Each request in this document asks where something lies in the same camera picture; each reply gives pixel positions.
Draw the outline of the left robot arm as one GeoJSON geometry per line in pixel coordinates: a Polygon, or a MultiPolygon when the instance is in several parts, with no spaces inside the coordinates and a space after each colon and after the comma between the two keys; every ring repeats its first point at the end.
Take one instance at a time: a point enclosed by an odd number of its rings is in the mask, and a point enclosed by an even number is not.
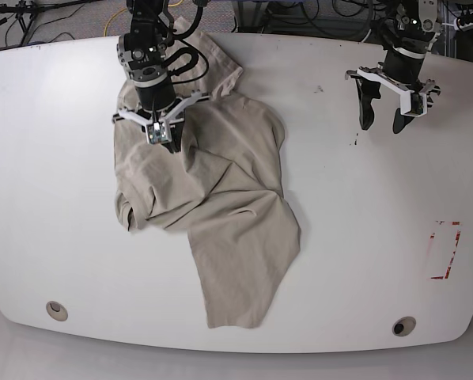
{"type": "Polygon", "coordinates": [[[441,34],[437,2],[397,1],[387,7],[383,19],[373,23],[371,31],[386,51],[384,61],[373,68],[348,70],[346,78],[355,80],[359,123],[364,131],[374,122],[372,101],[381,98],[380,88],[399,96],[392,125],[393,133],[399,134],[415,118],[426,115],[433,107],[431,96],[441,93],[434,80],[419,79],[426,55],[441,34]]]}

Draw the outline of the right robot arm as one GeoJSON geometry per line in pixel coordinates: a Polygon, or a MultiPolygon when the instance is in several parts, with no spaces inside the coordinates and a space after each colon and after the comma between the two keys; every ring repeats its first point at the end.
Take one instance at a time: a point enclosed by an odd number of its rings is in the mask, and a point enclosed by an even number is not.
{"type": "Polygon", "coordinates": [[[131,121],[140,126],[151,145],[162,145],[170,153],[181,151],[185,109],[209,95],[194,90],[184,97],[174,86],[196,82],[210,68],[207,57],[187,42],[198,28],[207,1],[195,1],[197,12],[187,31],[176,33],[167,1],[128,1],[131,30],[117,43],[117,55],[138,95],[134,109],[119,108],[115,123],[131,121]]]}

